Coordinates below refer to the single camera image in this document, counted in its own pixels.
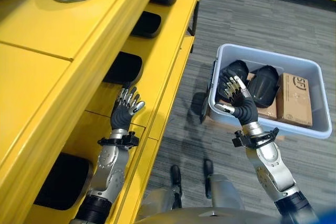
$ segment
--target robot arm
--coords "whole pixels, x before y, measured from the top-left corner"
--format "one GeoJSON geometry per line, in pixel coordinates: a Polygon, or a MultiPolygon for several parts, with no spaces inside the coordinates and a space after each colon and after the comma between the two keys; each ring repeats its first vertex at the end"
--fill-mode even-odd
{"type": "Polygon", "coordinates": [[[135,87],[130,92],[127,87],[123,87],[114,104],[111,135],[108,139],[102,138],[98,141],[102,149],[97,171],[75,219],[70,224],[104,224],[121,191],[129,158],[128,150],[139,143],[135,133],[128,132],[131,119],[145,105],[143,101],[137,103],[139,94],[132,100],[135,91],[135,87]]]}
{"type": "Polygon", "coordinates": [[[258,123],[257,108],[244,83],[230,70],[224,75],[227,80],[225,92],[233,106],[217,103],[215,107],[239,119],[243,134],[235,132],[235,147],[246,148],[246,155],[255,168],[259,182],[274,201],[285,223],[318,221],[274,143],[279,130],[275,128],[264,132],[258,123]]]}

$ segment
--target cardboard box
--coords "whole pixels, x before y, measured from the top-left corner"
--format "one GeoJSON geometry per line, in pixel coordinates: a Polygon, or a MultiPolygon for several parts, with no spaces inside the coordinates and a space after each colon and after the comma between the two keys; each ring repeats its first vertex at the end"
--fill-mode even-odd
{"type": "Polygon", "coordinates": [[[279,86],[278,121],[299,126],[312,126],[308,80],[283,73],[279,78],[279,86]]]}
{"type": "MultiPolygon", "coordinates": [[[[248,73],[247,80],[250,81],[254,77],[253,73],[248,73]]],[[[277,102],[276,98],[274,98],[273,103],[271,106],[267,108],[257,108],[258,110],[258,115],[261,116],[262,118],[267,118],[271,120],[276,120],[277,119],[277,102]]]]}

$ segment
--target yellow shelving unit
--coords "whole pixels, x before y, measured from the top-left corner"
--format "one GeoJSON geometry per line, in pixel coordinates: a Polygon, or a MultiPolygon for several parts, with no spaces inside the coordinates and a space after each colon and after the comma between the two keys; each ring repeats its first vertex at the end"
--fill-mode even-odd
{"type": "Polygon", "coordinates": [[[66,211],[33,202],[61,151],[97,162],[120,89],[101,80],[120,50],[143,60],[136,86],[146,107],[132,121],[140,145],[130,151],[107,223],[134,221],[194,41],[186,30],[199,0],[148,1],[0,0],[1,224],[74,217],[80,202],[66,211]],[[128,37],[144,9],[162,17],[159,35],[128,37]]]}

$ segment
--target gray plastic bin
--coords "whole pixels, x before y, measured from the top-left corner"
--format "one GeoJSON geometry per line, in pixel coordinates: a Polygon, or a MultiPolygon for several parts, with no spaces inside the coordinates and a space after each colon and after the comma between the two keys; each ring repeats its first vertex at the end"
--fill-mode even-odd
{"type": "Polygon", "coordinates": [[[272,65],[277,69],[279,74],[286,72],[308,79],[313,119],[312,127],[305,128],[259,118],[259,123],[263,126],[264,130],[269,131],[277,127],[280,129],[279,135],[300,134],[315,138],[327,138],[330,136],[332,127],[327,97],[324,90],[322,71],[316,62],[233,44],[224,44],[217,51],[217,59],[215,61],[208,98],[209,115],[213,120],[240,126],[239,121],[232,115],[214,107],[219,71],[235,60],[244,61],[250,72],[264,65],[272,65]]]}

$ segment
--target gray carpet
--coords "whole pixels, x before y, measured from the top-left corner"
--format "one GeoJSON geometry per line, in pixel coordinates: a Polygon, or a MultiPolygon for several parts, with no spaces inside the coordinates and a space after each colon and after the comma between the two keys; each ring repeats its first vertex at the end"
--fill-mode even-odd
{"type": "MultiPolygon", "coordinates": [[[[335,2],[327,0],[201,0],[194,52],[190,54],[146,195],[168,186],[169,168],[181,168],[184,207],[210,206],[202,163],[214,162],[240,192],[247,210],[279,213],[260,186],[233,132],[201,125],[198,114],[218,46],[233,43],[316,61],[322,68],[335,125],[335,2]]],[[[335,130],[330,138],[293,136],[278,143],[285,164],[312,206],[336,207],[335,130]]]]}

